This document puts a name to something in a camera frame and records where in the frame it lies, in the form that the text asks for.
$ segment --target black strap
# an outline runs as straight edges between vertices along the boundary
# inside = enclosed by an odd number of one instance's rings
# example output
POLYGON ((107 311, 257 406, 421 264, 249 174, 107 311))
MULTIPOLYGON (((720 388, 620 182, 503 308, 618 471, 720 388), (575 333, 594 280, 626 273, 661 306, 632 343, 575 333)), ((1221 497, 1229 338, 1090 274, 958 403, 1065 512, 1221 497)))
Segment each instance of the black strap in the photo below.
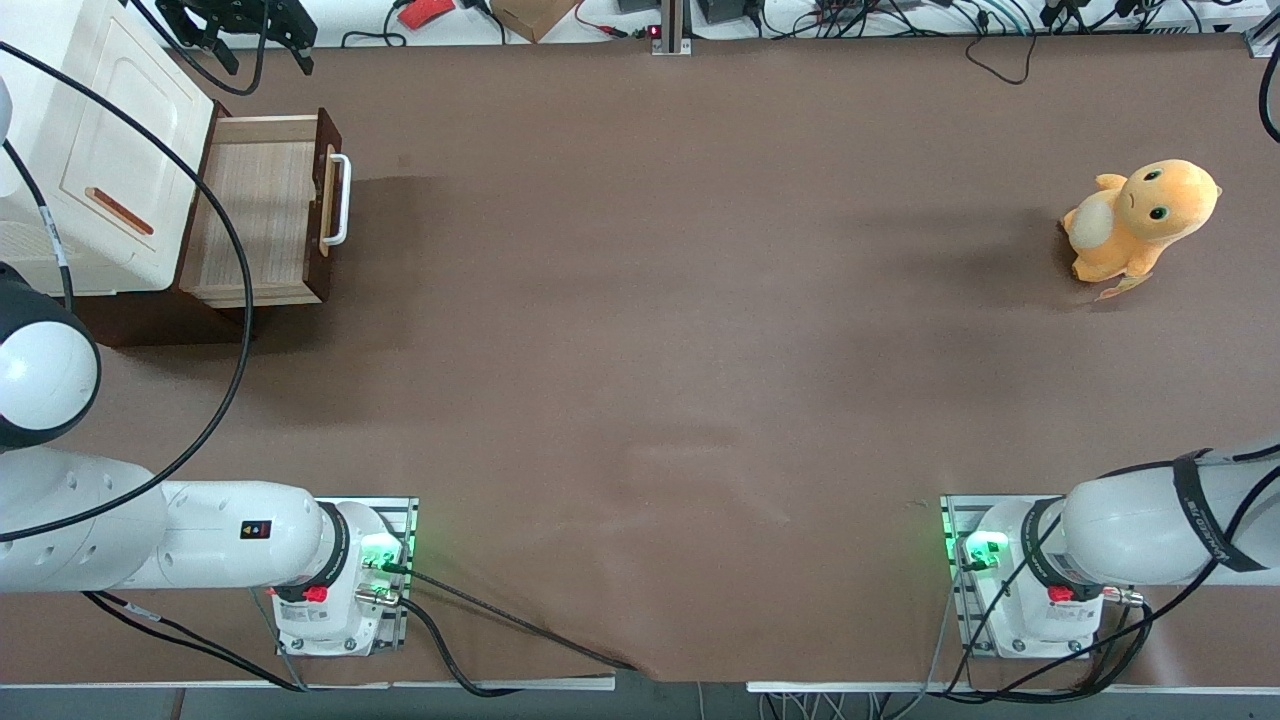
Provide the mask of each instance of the black strap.
POLYGON ((1178 493, 1178 502, 1183 506, 1183 515, 1187 516, 1192 530, 1199 537, 1210 556, 1221 565, 1236 573, 1266 570, 1222 534, 1222 527, 1217 524, 1204 498, 1204 486, 1201 483, 1199 466, 1196 464, 1198 455, 1192 452, 1174 460, 1174 492, 1178 493))
POLYGON ((347 565, 347 552, 351 550, 351 532, 347 529, 347 519, 342 515, 338 507, 332 502, 316 502, 320 510, 324 510, 325 515, 333 520, 333 552, 329 553, 329 561, 325 562, 324 568, 315 574, 311 579, 298 583, 296 585, 276 585, 275 594, 279 596, 284 602, 302 602, 303 591, 307 588, 314 588, 316 585, 329 587, 338 579, 342 569, 347 565))
POLYGON ((1023 516, 1023 553, 1027 556, 1027 569, 1032 571, 1032 575, 1034 575, 1042 585, 1046 588, 1052 585, 1071 588, 1074 598, 1083 602, 1097 597, 1102 591, 1102 585, 1094 585, 1084 578, 1068 578, 1066 575, 1059 573, 1057 568, 1048 561, 1044 551, 1041 550, 1041 518, 1044 516, 1044 512, 1047 512, 1050 507, 1062 502, 1062 497, 1046 497, 1032 503, 1032 509, 1023 516))

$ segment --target open drawer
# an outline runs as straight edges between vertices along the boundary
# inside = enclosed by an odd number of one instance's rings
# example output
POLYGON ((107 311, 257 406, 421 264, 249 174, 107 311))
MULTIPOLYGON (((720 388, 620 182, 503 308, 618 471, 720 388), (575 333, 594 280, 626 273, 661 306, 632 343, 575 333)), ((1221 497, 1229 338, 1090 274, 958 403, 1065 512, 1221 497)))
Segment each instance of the open drawer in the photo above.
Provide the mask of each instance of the open drawer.
MULTIPOLYGON (((329 299, 329 254, 346 240, 352 168, 329 114, 219 118, 205 182, 248 255, 253 305, 329 299)), ((243 307, 230 238, 197 193, 179 288, 211 307, 243 307)))

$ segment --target stuffed dinosaur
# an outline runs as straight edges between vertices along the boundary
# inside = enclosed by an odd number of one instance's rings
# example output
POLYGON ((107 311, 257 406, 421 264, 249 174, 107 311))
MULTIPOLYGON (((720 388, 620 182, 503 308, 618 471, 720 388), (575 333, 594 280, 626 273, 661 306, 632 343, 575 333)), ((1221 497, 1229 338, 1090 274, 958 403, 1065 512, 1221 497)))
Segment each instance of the stuffed dinosaur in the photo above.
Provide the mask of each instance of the stuffed dinosaur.
POLYGON ((1062 229, 1078 258, 1071 273, 1084 282, 1124 275, 1098 300, 1133 290, 1151 277, 1160 254, 1213 214, 1222 188, 1198 165, 1165 160, 1125 178, 1096 178, 1098 192, 1062 218, 1062 229))

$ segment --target cardboard box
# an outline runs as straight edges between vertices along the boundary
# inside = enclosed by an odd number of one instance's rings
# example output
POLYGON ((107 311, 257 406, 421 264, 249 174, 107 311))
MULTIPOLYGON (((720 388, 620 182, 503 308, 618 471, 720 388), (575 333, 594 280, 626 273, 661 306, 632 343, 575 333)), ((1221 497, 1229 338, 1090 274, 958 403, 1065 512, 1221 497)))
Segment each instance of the cardboard box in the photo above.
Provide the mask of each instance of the cardboard box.
POLYGON ((492 0, 493 14, 508 29, 530 42, 541 40, 577 0, 492 0))

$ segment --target white drawer handle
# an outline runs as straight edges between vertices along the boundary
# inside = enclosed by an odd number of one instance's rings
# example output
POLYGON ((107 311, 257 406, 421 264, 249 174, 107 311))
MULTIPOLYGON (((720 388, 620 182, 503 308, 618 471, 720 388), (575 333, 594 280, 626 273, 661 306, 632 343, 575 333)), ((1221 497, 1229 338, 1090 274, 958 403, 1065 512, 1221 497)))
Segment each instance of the white drawer handle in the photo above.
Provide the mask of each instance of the white drawer handle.
POLYGON ((333 246, 342 245, 347 240, 347 224, 351 220, 351 178, 356 173, 352 170, 351 158, 342 152, 333 152, 329 159, 342 164, 342 209, 338 211, 338 232, 321 241, 333 246))

